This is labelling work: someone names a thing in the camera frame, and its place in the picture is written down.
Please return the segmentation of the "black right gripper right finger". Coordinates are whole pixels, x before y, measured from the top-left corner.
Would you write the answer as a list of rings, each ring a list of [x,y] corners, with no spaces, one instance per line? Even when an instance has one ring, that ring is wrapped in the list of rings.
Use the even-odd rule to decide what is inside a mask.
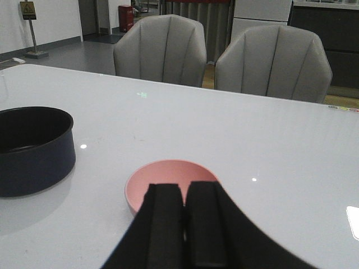
[[[192,268],[311,268],[258,228],[218,182],[191,182],[186,196]]]

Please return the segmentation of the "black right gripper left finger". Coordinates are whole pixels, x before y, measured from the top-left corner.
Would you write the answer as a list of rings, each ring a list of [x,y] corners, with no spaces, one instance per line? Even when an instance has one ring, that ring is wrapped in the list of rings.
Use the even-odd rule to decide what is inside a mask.
[[[183,268],[183,201],[176,184],[150,184],[103,268]]]

